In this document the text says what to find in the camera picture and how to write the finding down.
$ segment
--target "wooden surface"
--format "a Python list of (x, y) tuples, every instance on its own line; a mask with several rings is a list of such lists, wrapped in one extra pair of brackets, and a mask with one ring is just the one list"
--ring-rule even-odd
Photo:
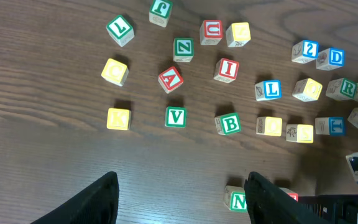
[[(0, 0), (0, 223), (29, 223), (107, 171), (121, 188), (117, 223), (249, 223), (222, 203), (229, 182), (250, 171), (291, 183), (300, 195), (358, 194), (345, 155), (358, 151), (358, 130), (314, 136), (314, 144), (255, 134), (258, 116), (313, 124), (358, 106), (325, 97), (327, 84), (358, 82), (358, 0), (173, 1), (167, 28), (149, 22), (151, 0)], [(120, 48), (105, 25), (122, 14), (135, 38)], [(229, 49), (200, 46), (204, 19), (250, 22), (252, 40)], [(174, 37), (192, 37), (191, 63), (172, 62)], [(306, 38), (346, 51), (346, 66), (326, 72), (290, 60)], [(237, 80), (213, 80), (222, 57), (240, 63)], [(129, 66), (123, 87), (101, 77), (108, 58)], [(176, 65), (185, 83), (167, 95), (157, 75)], [(296, 81), (321, 82), (320, 99), (291, 96)], [(256, 102), (256, 82), (282, 82), (281, 100)], [(184, 105), (185, 129), (164, 127), (167, 105)], [(130, 131), (106, 129), (108, 108), (132, 110)], [(215, 115), (236, 111), (242, 132), (220, 136)]]

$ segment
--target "yellow block face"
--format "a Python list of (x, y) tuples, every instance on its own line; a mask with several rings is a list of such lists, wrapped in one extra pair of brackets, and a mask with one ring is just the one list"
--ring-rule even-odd
[(234, 41), (245, 41), (251, 39), (248, 22), (238, 22), (232, 24)]
[(126, 70), (127, 65), (117, 62), (116, 60), (109, 59), (106, 66), (104, 66), (102, 77), (107, 80), (111, 80), (114, 83), (120, 83)]
[(313, 125), (299, 124), (297, 132), (298, 142), (313, 143)]
[(308, 82), (306, 83), (305, 90), (303, 90), (303, 94), (307, 95), (308, 97), (314, 100), (318, 100), (322, 89), (323, 89), (322, 84), (309, 78)]
[(130, 111), (110, 108), (107, 116), (107, 128), (115, 130), (128, 130)]
[(283, 126), (283, 119), (266, 117), (265, 135), (281, 136), (282, 126)]

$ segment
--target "yellow block with star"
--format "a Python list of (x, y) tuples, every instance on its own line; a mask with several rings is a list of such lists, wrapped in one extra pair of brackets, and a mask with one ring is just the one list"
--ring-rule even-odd
[(248, 22), (237, 22), (230, 25), (226, 31), (228, 47), (242, 47), (251, 40)]
[(292, 96), (303, 101), (316, 101), (320, 97), (323, 85), (314, 81), (311, 78), (297, 81)]
[(125, 109), (110, 108), (107, 115), (107, 128), (115, 130), (129, 130), (131, 123), (131, 111)]
[(308, 124), (288, 124), (286, 140), (298, 143), (313, 143), (314, 127)]
[(274, 117), (259, 117), (256, 120), (256, 133), (267, 136), (281, 136), (283, 119)]
[(127, 65), (110, 58), (104, 66), (102, 77), (113, 84), (123, 86), (128, 73)]

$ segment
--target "wooden table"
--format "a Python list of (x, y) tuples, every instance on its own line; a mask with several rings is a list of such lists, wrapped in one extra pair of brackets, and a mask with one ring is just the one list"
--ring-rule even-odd
[[(358, 82), (358, 1), (173, 2), (164, 29), (148, 20), (151, 0), (0, 0), (0, 223), (34, 221), (110, 170), (121, 188), (117, 223), (249, 223), (222, 197), (253, 170), (300, 195), (358, 194), (345, 161), (358, 151), (351, 124), (346, 137), (315, 135), (314, 144), (255, 134), (258, 116), (314, 124), (358, 106), (324, 95), (330, 80)], [(123, 48), (105, 28), (118, 14), (135, 29)], [(201, 46), (204, 19), (225, 28), (250, 22), (252, 40)], [(191, 63), (172, 62), (174, 37), (194, 38)], [(325, 72), (291, 62), (301, 39), (345, 49), (346, 66)], [(222, 57), (240, 63), (229, 85), (212, 79)], [(123, 87), (101, 77), (108, 58), (128, 64)], [(185, 83), (167, 95), (157, 75), (172, 65)], [(323, 84), (318, 101), (291, 96), (306, 77)], [(256, 102), (254, 84), (270, 78), (281, 80), (283, 98)], [(164, 127), (167, 105), (187, 108), (185, 129)], [(112, 107), (131, 109), (130, 131), (106, 129)], [(242, 132), (218, 135), (213, 118), (232, 111)]]

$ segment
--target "green block face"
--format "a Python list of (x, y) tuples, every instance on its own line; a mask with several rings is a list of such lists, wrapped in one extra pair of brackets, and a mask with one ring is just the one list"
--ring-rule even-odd
[(175, 38), (174, 48), (176, 56), (194, 56), (193, 38)]
[(220, 117), (224, 134), (234, 134), (241, 131), (240, 118), (237, 113), (226, 114)]
[(154, 0), (150, 13), (166, 19), (171, 14), (172, 5), (172, 2), (167, 0)]
[(341, 90), (339, 92), (353, 99), (356, 95), (356, 90), (357, 84), (348, 80), (347, 78), (344, 78), (342, 81)]
[(246, 195), (244, 192), (232, 192), (230, 201), (230, 211), (247, 212)]
[(115, 19), (109, 22), (106, 26), (117, 39), (123, 38), (133, 27), (123, 18), (122, 15), (118, 15)]
[(186, 116), (186, 108), (169, 106), (165, 113), (165, 125), (172, 128), (185, 128)]

